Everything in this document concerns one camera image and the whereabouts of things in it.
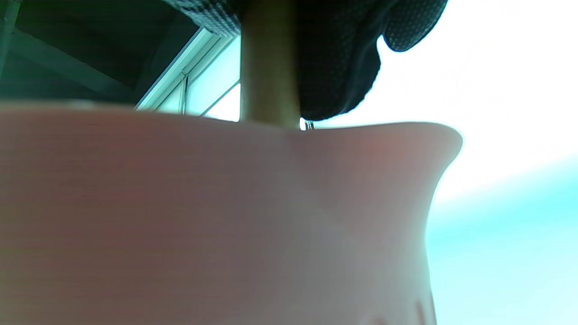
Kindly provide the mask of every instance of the window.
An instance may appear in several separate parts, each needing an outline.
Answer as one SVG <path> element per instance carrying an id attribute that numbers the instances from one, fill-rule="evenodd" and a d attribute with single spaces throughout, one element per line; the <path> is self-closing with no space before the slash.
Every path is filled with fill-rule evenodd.
<path id="1" fill-rule="evenodd" d="M 158 106 L 157 112 L 179 114 L 183 84 L 179 83 L 167 98 Z"/>

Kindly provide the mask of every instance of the black mesh cloth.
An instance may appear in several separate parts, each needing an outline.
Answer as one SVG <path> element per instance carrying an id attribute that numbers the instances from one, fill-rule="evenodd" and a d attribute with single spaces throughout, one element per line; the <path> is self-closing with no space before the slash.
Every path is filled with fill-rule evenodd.
<path id="1" fill-rule="evenodd" d="M 221 36 L 240 34 L 250 0 L 163 0 Z M 357 107 L 381 62 L 376 42 L 393 51 L 418 44 L 447 0 L 296 0 L 301 115 L 325 120 Z"/>

